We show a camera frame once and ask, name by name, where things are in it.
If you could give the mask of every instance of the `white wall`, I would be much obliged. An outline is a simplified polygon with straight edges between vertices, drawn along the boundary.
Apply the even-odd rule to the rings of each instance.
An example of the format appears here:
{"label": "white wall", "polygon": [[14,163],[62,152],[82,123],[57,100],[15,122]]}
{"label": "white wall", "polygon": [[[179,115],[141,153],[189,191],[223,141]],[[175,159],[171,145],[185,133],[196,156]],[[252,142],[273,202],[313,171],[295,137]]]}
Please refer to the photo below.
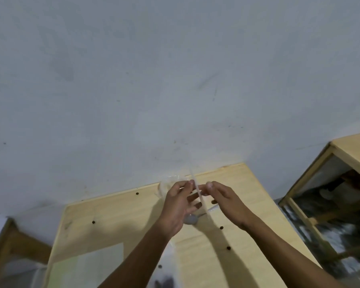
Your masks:
{"label": "white wall", "polygon": [[357,132],[360,0],[0,0],[0,215]]}

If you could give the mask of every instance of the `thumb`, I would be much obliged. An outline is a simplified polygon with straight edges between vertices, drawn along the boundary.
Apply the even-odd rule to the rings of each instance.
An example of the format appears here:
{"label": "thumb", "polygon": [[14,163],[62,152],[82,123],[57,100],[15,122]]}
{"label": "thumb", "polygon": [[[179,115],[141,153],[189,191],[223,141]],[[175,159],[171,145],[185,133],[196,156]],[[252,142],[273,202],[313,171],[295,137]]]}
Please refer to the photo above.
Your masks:
{"label": "thumb", "polygon": [[217,203],[220,203],[222,200],[224,200],[223,195],[219,192],[219,190],[216,189],[213,183],[207,182],[206,188],[208,190],[209,195],[211,195],[217,201]]}

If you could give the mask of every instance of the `right hand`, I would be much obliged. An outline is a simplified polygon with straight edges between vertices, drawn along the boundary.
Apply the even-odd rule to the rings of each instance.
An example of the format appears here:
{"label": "right hand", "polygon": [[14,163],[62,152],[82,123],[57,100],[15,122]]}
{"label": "right hand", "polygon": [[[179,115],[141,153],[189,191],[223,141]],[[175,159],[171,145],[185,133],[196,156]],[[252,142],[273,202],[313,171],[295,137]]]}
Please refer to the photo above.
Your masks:
{"label": "right hand", "polygon": [[211,195],[212,204],[218,203],[223,214],[242,230],[247,230],[255,215],[241,201],[232,188],[219,182],[207,182],[200,185],[202,195]]}

